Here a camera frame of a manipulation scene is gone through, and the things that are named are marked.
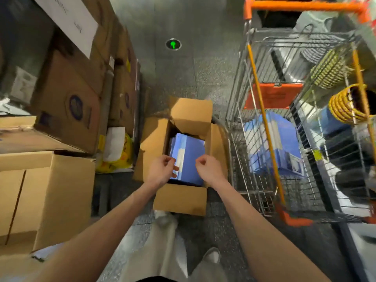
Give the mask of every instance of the shopping cart handle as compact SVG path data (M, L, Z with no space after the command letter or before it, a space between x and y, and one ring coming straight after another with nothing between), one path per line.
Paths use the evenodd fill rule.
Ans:
M298 1L259 1L246 0L244 2L244 19L252 18L252 10L267 11L336 11L358 14L359 22L370 21L365 2L328 3L322 1L298 2Z

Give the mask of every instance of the tile floor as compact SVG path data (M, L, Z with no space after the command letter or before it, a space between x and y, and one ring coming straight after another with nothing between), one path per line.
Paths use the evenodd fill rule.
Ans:
M166 108L168 95L211 99L214 114L222 117L238 61L242 39L243 0L111 0L120 22L127 26L141 63L142 93L148 95L146 115ZM254 26L260 26L256 18ZM171 51L166 40L176 38L182 47ZM100 188L110 188L111 208L119 204L140 184L132 174L112 174L96 180ZM228 214L218 194L209 190L208 215L204 218L181 215L178 233L187 251L188 273L211 246L222 253L222 265L229 281L254 281ZM148 237L153 221L152 201L125 235L99 281L118 281L129 254ZM281 230L317 263L333 281L351 281L335 236L327 227ZM330 259L327 247L331 247Z

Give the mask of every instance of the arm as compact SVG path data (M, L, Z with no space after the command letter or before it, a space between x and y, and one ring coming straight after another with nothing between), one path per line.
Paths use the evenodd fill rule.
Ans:
M229 184L219 161L204 155L197 159L196 167L221 197L257 281L330 281Z
M158 188L167 183L175 160L156 158L145 183L99 221L74 237L47 261L33 281L95 282L121 239Z

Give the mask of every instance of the person's left hand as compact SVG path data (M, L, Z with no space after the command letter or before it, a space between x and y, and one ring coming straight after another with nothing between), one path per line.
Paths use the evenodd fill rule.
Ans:
M174 165L175 161L175 158L167 155L162 155L154 159L150 164L145 183L159 189L167 183L170 177L176 178L176 174L172 172L173 170L179 170L179 167Z

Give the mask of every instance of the blue folder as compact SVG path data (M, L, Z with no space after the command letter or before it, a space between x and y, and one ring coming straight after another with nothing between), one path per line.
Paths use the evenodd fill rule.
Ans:
M172 138L170 156L176 159L179 171L174 171L177 180L186 185L202 186L204 181L196 169L196 159L205 154L205 143L201 139L177 133Z

